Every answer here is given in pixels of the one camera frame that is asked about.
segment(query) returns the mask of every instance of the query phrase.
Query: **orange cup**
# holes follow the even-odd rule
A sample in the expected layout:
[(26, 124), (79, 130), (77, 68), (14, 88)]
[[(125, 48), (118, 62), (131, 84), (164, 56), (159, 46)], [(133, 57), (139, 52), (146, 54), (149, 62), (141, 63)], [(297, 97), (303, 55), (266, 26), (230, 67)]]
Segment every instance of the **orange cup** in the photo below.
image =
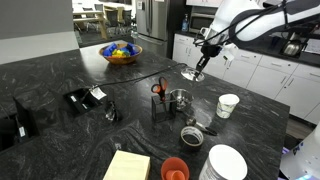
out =
[(177, 157), (168, 158), (162, 164), (161, 178), (162, 180), (176, 180), (172, 178), (169, 179), (170, 177), (182, 178), (181, 173), (179, 173), (178, 171), (181, 171), (183, 173), (184, 179), (182, 180), (189, 180), (190, 174), (189, 174), (189, 168), (187, 164), (182, 159)]
[(184, 174), (182, 171), (170, 170), (166, 173), (167, 180), (185, 180)]

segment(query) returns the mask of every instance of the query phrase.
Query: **stainless steel refrigerator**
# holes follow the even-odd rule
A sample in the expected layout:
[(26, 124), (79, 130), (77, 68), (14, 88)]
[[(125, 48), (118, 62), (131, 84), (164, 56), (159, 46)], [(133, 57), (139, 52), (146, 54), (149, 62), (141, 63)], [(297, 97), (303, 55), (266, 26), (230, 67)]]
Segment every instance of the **stainless steel refrigerator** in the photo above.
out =
[(190, 11), (185, 0), (136, 0), (135, 43), (144, 50), (171, 58), (174, 33), (181, 30), (184, 14)]

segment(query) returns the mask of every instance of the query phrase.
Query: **yellow notepad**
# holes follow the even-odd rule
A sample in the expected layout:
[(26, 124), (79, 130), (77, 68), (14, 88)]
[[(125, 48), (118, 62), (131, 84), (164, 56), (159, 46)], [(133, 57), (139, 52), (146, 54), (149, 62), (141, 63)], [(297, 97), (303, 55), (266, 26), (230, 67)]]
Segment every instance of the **yellow notepad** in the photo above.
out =
[(147, 180), (150, 157), (117, 150), (103, 180)]

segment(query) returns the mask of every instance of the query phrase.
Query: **scissors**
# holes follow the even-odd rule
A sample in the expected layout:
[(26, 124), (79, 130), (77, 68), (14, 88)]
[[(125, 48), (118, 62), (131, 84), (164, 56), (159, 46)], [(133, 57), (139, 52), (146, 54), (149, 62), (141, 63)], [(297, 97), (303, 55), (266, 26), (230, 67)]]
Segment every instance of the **scissors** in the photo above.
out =
[(165, 102), (166, 100), (166, 89), (168, 86), (168, 81), (164, 77), (159, 77), (159, 84), (154, 84), (151, 87), (153, 93), (157, 93), (160, 96), (160, 100)]

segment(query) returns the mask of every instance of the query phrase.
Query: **black granite countertop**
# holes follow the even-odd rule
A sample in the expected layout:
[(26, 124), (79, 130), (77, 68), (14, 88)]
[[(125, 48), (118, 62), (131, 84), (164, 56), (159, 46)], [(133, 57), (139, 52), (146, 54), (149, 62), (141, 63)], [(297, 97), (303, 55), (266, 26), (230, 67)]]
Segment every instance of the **black granite countertop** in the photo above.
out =
[[(182, 32), (182, 31), (177, 31), (177, 34), (181, 34), (184, 36), (189, 36), (189, 37), (195, 37), (195, 33), (189, 33), (189, 32)], [(282, 47), (282, 43), (278, 42), (274, 47), (266, 48), (264, 47), (263, 44), (255, 44), (254, 47), (249, 47), (249, 46), (242, 46), (239, 47), (240, 49), (247, 50), (247, 51), (252, 51), (252, 52), (257, 52), (260, 54), (276, 57), (276, 58), (281, 58), (289, 61), (293, 61), (296, 63), (301, 63), (301, 64), (306, 64), (314, 67), (320, 67), (320, 55), (319, 54), (313, 54), (313, 53), (308, 53), (308, 52), (301, 52), (299, 57), (290, 57), (290, 56), (285, 56), (280, 54), (280, 49)]]
[[(28, 107), (40, 136), (0, 153), (0, 179), (102, 179), (117, 149), (151, 157), (149, 179), (160, 179), (165, 159), (176, 156), (189, 166), (190, 179), (198, 179), (211, 147), (226, 144), (238, 150), (248, 165), (245, 179), (277, 179), (289, 107), (205, 74), (202, 82), (184, 79), (181, 66), (138, 82), (102, 87), (115, 91), (123, 119), (110, 124), (104, 106), (73, 117), (63, 94), (91, 85), (120, 82), (155, 73), (176, 62), (143, 51), (130, 65), (109, 64), (98, 55), (105, 45), (92, 46), (0, 66), (0, 102), (14, 113), (12, 96)], [(179, 134), (185, 115), (152, 123), (151, 86), (159, 76), (167, 92), (182, 88), (192, 93), (197, 120), (218, 132), (205, 135), (197, 153), (181, 151)], [(218, 97), (234, 93), (240, 98), (229, 119), (215, 114)]]

